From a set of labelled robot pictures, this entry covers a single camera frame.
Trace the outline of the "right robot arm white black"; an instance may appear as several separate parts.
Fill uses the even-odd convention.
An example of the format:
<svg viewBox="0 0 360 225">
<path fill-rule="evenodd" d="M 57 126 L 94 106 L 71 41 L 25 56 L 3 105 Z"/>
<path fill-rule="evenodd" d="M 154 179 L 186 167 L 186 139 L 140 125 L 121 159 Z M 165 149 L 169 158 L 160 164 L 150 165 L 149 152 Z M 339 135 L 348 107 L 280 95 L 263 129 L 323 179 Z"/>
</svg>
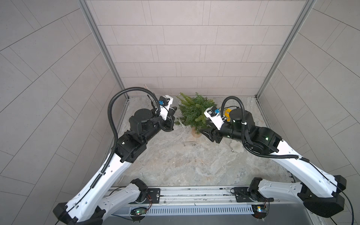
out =
<svg viewBox="0 0 360 225">
<path fill-rule="evenodd" d="M 268 127 L 255 125 L 252 114 L 241 108 L 222 117 L 216 107 L 205 110 L 209 128 L 201 133 L 211 142 L 223 138 L 241 141 L 243 147 L 255 156 L 268 158 L 280 164 L 299 181 L 283 183 L 254 178 L 247 195 L 255 202 L 282 199 L 301 203 L 312 213 L 330 218 L 344 210 L 345 199 L 340 192 L 346 189 L 347 180 L 341 175 L 328 174 L 297 153 L 280 135 Z"/>
</svg>

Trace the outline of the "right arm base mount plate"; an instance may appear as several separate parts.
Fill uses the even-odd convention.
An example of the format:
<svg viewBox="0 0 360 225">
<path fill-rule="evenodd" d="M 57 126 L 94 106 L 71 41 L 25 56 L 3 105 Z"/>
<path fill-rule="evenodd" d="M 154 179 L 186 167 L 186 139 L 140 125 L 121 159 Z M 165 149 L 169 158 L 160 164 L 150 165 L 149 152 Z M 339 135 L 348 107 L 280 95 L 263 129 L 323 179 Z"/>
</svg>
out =
<svg viewBox="0 0 360 225">
<path fill-rule="evenodd" d="M 251 187 L 234 187 L 230 193 L 236 198 L 236 202 L 273 202 L 274 198 L 265 198 L 258 190 Z"/>
</svg>

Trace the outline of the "small green christmas tree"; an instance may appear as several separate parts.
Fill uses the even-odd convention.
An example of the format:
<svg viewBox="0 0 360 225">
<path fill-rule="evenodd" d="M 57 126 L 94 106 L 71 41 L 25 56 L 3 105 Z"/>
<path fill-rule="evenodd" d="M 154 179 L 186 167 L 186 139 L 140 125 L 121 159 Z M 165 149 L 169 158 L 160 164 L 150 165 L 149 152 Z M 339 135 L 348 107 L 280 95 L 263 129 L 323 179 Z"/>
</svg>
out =
<svg viewBox="0 0 360 225">
<path fill-rule="evenodd" d="M 181 115 L 176 118 L 175 125 L 191 127 L 193 137 L 199 138 L 202 135 L 200 129 L 209 127 L 206 124 L 205 110 L 212 106 L 217 107 L 217 104 L 214 100 L 204 97 L 197 92 L 194 97 L 180 93 L 177 98 L 180 101 L 179 109 Z"/>
</svg>

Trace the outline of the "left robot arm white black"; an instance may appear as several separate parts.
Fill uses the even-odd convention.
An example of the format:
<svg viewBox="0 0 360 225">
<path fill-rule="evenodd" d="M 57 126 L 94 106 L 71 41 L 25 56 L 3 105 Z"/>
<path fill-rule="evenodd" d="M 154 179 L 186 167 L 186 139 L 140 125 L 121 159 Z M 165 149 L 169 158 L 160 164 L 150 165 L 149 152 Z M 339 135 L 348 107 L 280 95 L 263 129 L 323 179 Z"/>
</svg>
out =
<svg viewBox="0 0 360 225">
<path fill-rule="evenodd" d="M 129 118 L 130 130 L 117 138 L 117 143 L 87 185 L 70 201 L 59 203 L 53 210 L 56 218 L 66 225 L 101 225 L 123 206 L 146 199 L 148 187 L 140 179 L 132 180 L 125 188 L 106 195 L 114 182 L 146 150 L 147 143 L 162 129 L 173 130 L 177 108 L 139 109 Z"/>
</svg>

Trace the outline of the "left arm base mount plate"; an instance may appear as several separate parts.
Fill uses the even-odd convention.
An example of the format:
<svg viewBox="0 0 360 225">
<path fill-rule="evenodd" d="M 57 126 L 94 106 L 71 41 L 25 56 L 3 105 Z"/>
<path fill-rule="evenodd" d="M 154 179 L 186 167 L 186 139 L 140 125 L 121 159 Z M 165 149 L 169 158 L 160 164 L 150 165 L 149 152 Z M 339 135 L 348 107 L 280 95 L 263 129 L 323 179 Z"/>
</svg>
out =
<svg viewBox="0 0 360 225">
<path fill-rule="evenodd" d="M 142 190 L 140 192 L 140 195 L 138 199 L 136 200 L 136 203 L 139 204 L 150 204 L 150 202 L 158 204 L 160 199 L 160 188 L 148 188 L 145 192 Z"/>
</svg>

